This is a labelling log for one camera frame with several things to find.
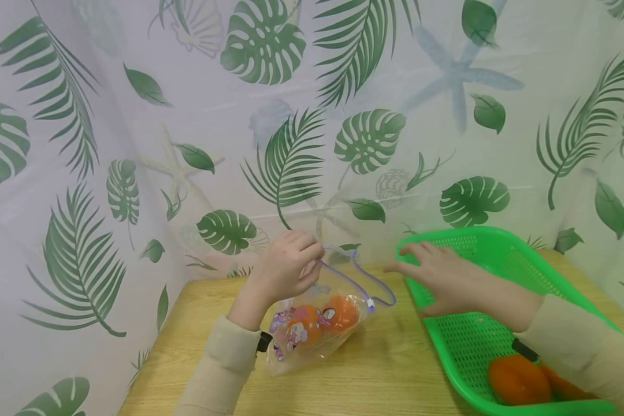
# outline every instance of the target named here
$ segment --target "purple zipper seal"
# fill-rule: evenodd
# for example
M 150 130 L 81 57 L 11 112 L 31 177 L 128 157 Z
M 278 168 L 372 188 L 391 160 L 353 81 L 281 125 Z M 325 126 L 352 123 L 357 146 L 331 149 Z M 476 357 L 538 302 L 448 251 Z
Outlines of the purple zipper seal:
M 340 251 L 340 250 L 335 250 L 334 248 L 330 248 L 330 247 L 325 247 L 324 249 L 326 250 L 331 250 L 334 251 L 335 253 L 341 254 L 341 255 L 347 255 L 347 251 Z M 347 281 L 349 281 L 352 285 L 355 286 L 355 288 L 357 290 L 359 290 L 359 292 L 361 294 L 363 294 L 363 296 L 365 297 L 365 299 L 372 299 L 373 303 L 372 304 L 368 304 L 368 308 L 367 311 L 369 313 L 374 312 L 374 302 L 379 302 L 381 303 L 383 306 L 394 306 L 395 303 L 397 302 L 396 298 L 395 298 L 395 293 L 392 292 L 391 288 L 388 288 L 388 285 L 386 285 L 386 283 L 384 283 L 383 281 L 379 280 L 377 277 L 371 275 L 370 273 L 366 272 L 364 268 L 361 267 L 360 264 L 358 264 L 358 261 L 356 260 L 356 252 L 358 250 L 355 248 L 353 250 L 351 250 L 351 254 L 348 255 L 348 257 L 351 257 L 352 263 L 354 265 L 354 267 L 356 267 L 358 269 L 359 272 L 362 273 L 362 275 L 364 275 L 365 277 L 367 277 L 368 279 L 374 281 L 384 292 L 386 292 L 386 294 L 388 295 L 389 298 L 391 298 L 390 302 L 387 302 L 381 298 L 378 298 L 376 296 L 370 296 L 368 294 L 368 292 L 363 288 L 363 286 L 359 285 L 355 280 L 353 280 L 351 277 L 348 277 L 346 274 L 340 272 L 338 269 L 335 269 L 332 266 L 329 266 L 329 264 L 326 264 L 324 261 L 321 260 L 321 263 L 324 265 L 324 267 L 328 268 L 329 270 L 333 271 L 334 273 L 336 273 L 337 275 L 344 277 L 344 279 L 346 279 Z

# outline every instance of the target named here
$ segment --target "green basket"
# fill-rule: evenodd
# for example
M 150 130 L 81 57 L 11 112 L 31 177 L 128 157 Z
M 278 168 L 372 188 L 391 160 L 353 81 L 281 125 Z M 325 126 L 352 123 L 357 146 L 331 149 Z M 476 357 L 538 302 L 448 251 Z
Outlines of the green basket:
M 560 273 L 545 262 L 524 241 L 510 232 L 493 227 L 446 229 L 405 238 L 408 242 L 430 241 L 454 249 L 462 258 L 485 270 L 516 281 L 538 294 L 554 294 L 592 312 L 617 329 L 591 302 Z M 400 261 L 418 264 L 413 255 L 399 255 Z M 434 302 L 433 295 L 417 281 L 406 277 L 418 309 Z M 514 337 L 508 328 L 479 313 L 425 318 L 425 326 L 439 354 L 451 384 L 471 406 L 486 415 L 508 416 L 588 416 L 617 413 L 604 400 L 552 402 L 531 406 L 506 406 L 492 393 L 486 376 L 488 363 L 497 356 L 516 354 Z

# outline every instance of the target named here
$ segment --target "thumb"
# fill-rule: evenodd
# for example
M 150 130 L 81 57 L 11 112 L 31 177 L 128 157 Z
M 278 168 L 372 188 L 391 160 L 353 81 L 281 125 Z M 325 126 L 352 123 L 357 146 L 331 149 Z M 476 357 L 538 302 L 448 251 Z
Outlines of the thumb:
M 322 267 L 324 267 L 324 264 L 317 260 L 317 263 L 312 267 L 312 270 L 298 280 L 298 283 L 296 284 L 296 292 L 300 294 L 307 292 L 307 290 L 311 288 L 317 280 L 319 280 Z

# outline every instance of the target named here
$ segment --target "hand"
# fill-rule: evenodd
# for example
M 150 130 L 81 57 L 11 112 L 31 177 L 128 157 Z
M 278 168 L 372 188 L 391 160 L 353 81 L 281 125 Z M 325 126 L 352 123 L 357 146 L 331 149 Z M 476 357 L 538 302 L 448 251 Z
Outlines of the hand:
M 268 245 L 247 277 L 228 318 L 251 331 L 259 329 L 268 308 L 305 293 L 317 280 L 324 247 L 315 236 L 285 231 Z M 309 265 L 311 269 L 303 273 Z
M 514 332 L 523 332 L 543 302 L 539 295 L 487 272 L 452 249 L 437 248 L 430 242 L 408 243 L 400 254 L 412 254 L 421 265 L 397 262 L 384 271 L 408 275 L 430 290 L 435 302 L 421 311 L 424 316 L 478 311 Z

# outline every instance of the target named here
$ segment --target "shower curtain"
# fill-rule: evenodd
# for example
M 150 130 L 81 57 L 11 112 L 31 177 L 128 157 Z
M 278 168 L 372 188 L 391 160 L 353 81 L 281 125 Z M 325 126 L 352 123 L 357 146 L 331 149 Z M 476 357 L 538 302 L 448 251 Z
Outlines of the shower curtain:
M 482 224 L 624 308 L 624 0 L 0 2 L 0 415 L 116 415 L 283 229 Z

